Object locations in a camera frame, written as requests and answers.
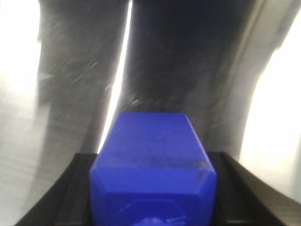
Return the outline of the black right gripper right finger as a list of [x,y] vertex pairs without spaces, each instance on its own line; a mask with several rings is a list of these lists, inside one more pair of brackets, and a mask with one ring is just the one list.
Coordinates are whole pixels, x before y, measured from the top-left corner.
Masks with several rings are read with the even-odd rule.
[[217,173],[213,226],[299,226],[301,205],[224,152],[208,152]]

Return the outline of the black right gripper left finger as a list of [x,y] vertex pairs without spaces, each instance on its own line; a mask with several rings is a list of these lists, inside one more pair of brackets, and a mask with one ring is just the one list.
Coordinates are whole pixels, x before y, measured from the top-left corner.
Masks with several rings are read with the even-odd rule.
[[94,153],[77,153],[17,226],[91,226],[89,171]]

